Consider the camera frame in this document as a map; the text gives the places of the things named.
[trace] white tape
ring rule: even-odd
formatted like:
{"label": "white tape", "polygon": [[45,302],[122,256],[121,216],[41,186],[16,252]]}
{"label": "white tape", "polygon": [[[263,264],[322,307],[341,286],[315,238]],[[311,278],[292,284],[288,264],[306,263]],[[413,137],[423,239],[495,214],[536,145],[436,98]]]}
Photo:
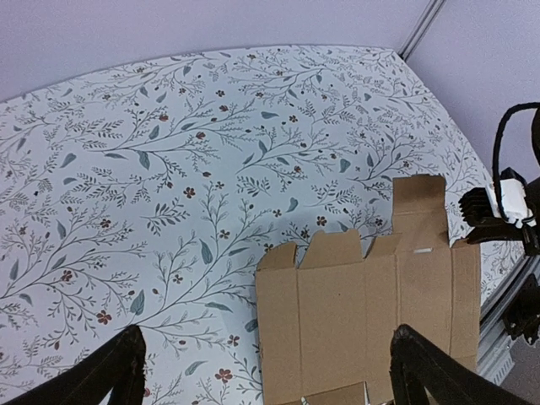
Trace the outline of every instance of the white tape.
{"label": "white tape", "polygon": [[[513,224],[520,229],[523,226],[523,220],[532,216],[532,211],[527,207],[525,201],[525,188],[519,180],[507,179],[500,181],[502,191],[502,203],[505,209],[505,214],[508,217],[509,224]],[[491,210],[496,218],[501,218],[499,207],[497,205],[497,197],[495,196],[495,187],[490,184],[486,187],[488,192],[489,203]],[[529,226],[536,226],[536,220],[527,221]]]}

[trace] white wall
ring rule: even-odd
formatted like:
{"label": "white wall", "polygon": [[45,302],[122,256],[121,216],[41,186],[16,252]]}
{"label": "white wall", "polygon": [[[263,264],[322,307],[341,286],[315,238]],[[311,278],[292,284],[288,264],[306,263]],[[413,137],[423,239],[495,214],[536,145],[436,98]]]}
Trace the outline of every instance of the white wall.
{"label": "white wall", "polygon": [[[514,104],[540,101],[540,2],[446,2],[408,64],[442,102],[491,169],[499,120]],[[512,117],[501,153],[528,180],[532,112]]]}
{"label": "white wall", "polygon": [[227,47],[397,49],[427,0],[0,0],[0,100],[81,73]]}

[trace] cardboard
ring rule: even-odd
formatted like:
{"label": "cardboard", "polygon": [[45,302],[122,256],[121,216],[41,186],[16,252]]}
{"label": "cardboard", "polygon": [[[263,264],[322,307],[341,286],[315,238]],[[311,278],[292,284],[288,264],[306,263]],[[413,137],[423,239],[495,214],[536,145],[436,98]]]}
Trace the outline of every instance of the cardboard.
{"label": "cardboard", "polygon": [[300,267],[296,245],[269,251],[256,272],[266,405],[392,400],[390,342],[407,323],[475,370],[479,246],[448,244],[445,180],[394,179],[393,234],[364,257],[356,229],[314,234]]}

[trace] floral wallpaper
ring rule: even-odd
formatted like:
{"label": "floral wallpaper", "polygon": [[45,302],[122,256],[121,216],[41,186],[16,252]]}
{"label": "floral wallpaper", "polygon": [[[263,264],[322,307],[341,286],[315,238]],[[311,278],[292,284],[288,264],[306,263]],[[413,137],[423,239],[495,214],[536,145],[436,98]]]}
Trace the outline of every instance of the floral wallpaper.
{"label": "floral wallpaper", "polygon": [[[0,105],[0,398],[128,324],[144,403],[262,403],[254,271],[292,240],[390,233],[392,177],[488,172],[397,54],[272,46],[106,69]],[[483,246],[483,300],[521,254]]]}

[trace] floor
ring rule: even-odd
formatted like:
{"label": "floor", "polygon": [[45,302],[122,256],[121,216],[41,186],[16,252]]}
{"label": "floor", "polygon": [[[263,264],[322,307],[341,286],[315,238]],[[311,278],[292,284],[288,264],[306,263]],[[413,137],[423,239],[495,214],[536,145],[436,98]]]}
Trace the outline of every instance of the floor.
{"label": "floor", "polygon": [[501,386],[507,391],[540,405],[540,347],[531,347],[523,339],[511,349],[516,365]]}

